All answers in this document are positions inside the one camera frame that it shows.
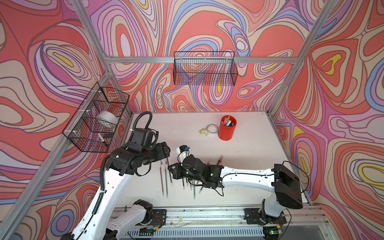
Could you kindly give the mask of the dark blue pencil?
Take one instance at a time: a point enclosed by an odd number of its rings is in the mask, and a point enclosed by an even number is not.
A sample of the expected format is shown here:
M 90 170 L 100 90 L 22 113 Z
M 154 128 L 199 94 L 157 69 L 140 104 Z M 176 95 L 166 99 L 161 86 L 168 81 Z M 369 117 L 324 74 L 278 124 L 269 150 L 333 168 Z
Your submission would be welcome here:
M 169 158 L 167 158 L 167 169 L 169 168 L 170 164 L 169 164 Z M 169 172 L 169 177 L 170 177 L 170 182 L 171 182 L 171 187 L 173 187 L 173 177 L 172 177 L 172 173 L 171 171 L 168 169 L 168 172 Z

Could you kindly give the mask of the green pencil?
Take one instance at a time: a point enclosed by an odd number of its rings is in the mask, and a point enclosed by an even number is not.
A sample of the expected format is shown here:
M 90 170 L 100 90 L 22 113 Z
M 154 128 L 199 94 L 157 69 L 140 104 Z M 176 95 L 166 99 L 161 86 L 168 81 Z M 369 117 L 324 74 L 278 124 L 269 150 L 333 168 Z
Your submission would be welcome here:
M 169 190 L 168 190 L 168 177 L 167 177 L 167 168 L 165 167 L 165 184 L 166 184 L 166 197 L 169 198 Z

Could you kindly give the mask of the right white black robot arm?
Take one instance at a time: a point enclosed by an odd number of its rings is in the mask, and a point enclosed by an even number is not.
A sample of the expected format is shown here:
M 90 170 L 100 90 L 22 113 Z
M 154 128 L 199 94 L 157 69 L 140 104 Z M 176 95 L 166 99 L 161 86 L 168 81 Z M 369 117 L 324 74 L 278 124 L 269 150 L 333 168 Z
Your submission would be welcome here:
M 222 165 L 207 165 L 194 155 L 181 153 L 183 160 L 168 166 L 175 180 L 186 179 L 191 185 L 217 192 L 224 196 L 224 188 L 246 187 L 264 190 L 270 196 L 262 200 L 255 216 L 247 220 L 257 225 L 272 224 L 279 220 L 284 210 L 303 208 L 300 179 L 283 164 L 271 169 L 241 170 Z

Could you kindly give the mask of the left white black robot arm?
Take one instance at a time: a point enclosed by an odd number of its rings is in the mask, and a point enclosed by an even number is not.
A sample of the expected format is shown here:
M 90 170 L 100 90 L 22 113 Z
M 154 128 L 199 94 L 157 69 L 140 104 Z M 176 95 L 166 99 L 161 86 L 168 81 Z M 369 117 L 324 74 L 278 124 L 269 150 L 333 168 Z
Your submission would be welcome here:
M 149 127 L 153 114 L 143 112 L 135 119 L 129 140 L 108 154 L 100 168 L 100 187 L 78 225 L 62 240 L 119 240 L 137 224 L 149 224 L 153 206 L 136 201 L 132 210 L 110 221 L 116 203 L 127 183 L 139 176 L 138 168 L 151 166 L 170 156 L 171 149 L 158 142 L 159 132 Z

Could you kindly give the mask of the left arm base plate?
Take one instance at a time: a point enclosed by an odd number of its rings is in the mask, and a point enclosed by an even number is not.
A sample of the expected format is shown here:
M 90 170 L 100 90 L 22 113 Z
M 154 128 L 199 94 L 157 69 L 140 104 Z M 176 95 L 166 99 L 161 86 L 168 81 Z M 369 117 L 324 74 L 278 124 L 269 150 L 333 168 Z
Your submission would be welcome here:
M 142 226 L 150 225 L 155 227 L 161 227 L 165 225 L 166 217 L 166 209 L 154 209 L 146 213 L 144 220 L 140 224 Z

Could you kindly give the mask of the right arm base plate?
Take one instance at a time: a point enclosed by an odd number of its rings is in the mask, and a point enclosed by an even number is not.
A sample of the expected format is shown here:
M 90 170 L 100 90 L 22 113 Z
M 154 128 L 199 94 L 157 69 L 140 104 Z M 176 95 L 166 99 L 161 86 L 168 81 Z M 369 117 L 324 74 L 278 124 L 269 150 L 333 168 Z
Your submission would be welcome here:
M 278 217 L 271 217 L 268 215 L 262 215 L 260 208 L 246 208 L 244 209 L 244 220 L 248 225 L 284 225 L 287 223 L 286 217 L 283 212 Z

